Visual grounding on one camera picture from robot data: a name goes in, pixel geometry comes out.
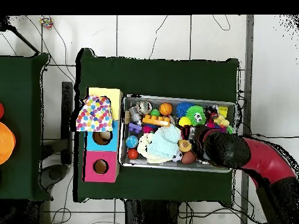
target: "red ball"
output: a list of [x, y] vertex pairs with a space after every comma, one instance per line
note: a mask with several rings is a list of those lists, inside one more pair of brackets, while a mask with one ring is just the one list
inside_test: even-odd
[[4, 115], [4, 106], [0, 103], [0, 118]]
[[136, 149], [129, 149], [128, 150], [128, 158], [129, 159], [136, 159], [138, 157], [138, 152]]

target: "orange bowl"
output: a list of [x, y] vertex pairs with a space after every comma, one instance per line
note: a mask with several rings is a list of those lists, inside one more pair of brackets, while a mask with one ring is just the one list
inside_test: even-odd
[[6, 162], [16, 145], [16, 139], [12, 131], [0, 122], [0, 165]]

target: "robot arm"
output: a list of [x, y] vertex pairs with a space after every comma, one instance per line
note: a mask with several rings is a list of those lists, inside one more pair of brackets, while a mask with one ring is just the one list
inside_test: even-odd
[[299, 224], [299, 182], [278, 151], [261, 141], [204, 126], [196, 142], [199, 156], [249, 174], [270, 224]]

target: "green table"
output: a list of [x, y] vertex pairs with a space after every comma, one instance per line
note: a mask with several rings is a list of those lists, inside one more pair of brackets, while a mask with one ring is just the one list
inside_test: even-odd
[[[118, 88], [124, 95], [178, 97], [236, 102], [238, 60], [166, 61], [94, 57], [82, 49], [76, 61], [75, 107], [87, 87]], [[115, 183], [82, 182], [84, 134], [76, 132], [74, 200], [128, 198], [137, 200], [222, 201], [231, 205], [232, 172], [209, 173], [121, 167]]]
[[41, 81], [48, 54], [0, 56], [0, 119], [16, 137], [12, 156], [0, 165], [0, 199], [50, 200], [39, 185], [41, 165]]

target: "shape sorter cube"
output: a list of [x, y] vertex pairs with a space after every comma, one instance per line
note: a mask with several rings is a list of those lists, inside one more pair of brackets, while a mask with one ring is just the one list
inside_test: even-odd
[[106, 96], [111, 101], [112, 119], [119, 120], [121, 112], [121, 100], [123, 98], [123, 92], [119, 89], [106, 89], [103, 87], [89, 87], [89, 95]]
[[106, 145], [99, 145], [93, 140], [93, 133], [94, 132], [87, 132], [87, 151], [115, 151], [117, 152], [117, 149], [119, 148], [119, 128], [120, 124], [119, 121], [112, 121], [112, 139], [111, 141]]
[[115, 151], [86, 151], [84, 182], [114, 183], [119, 174]]

